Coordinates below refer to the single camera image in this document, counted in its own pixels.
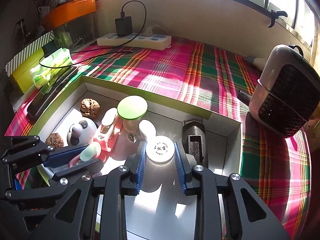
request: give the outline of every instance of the power strip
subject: power strip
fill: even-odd
[[[107,34],[97,39],[99,46],[119,46],[129,39],[132,39],[137,33],[132,33],[129,36],[120,37],[116,33]],[[150,37],[139,35],[133,41],[124,45],[126,47],[145,48],[164,50],[171,47],[171,36],[154,34]]]

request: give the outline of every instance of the jar with green lid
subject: jar with green lid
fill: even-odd
[[[144,98],[128,96],[119,102],[117,112],[123,119],[123,127],[129,133],[136,134],[141,120],[148,119],[147,109],[148,103]]]

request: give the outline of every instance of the plaid tablecloth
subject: plaid tablecloth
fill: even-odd
[[[96,45],[86,50],[101,48]],[[81,52],[80,62],[110,48]],[[311,162],[303,131],[283,139],[258,124],[236,89],[253,93],[260,76],[243,58],[214,46],[172,38],[170,49],[133,49],[130,55],[98,57],[79,66],[78,75],[89,75],[197,105],[243,122],[241,175],[285,226],[292,239],[305,222],[311,191]],[[27,135],[31,129],[26,108],[34,92],[15,116],[6,135]],[[28,187],[30,176],[17,176]]]

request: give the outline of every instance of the white panda figurine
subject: white panda figurine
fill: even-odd
[[[97,125],[89,118],[82,117],[79,123],[70,126],[67,134],[67,143],[69,146],[78,144],[90,144],[93,142],[93,136],[97,130]]]

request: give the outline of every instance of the round green cap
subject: round green cap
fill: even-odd
[[[119,116],[126,120],[134,120],[142,117],[147,109],[147,101],[139,96],[124,98],[119,102],[117,107]]]

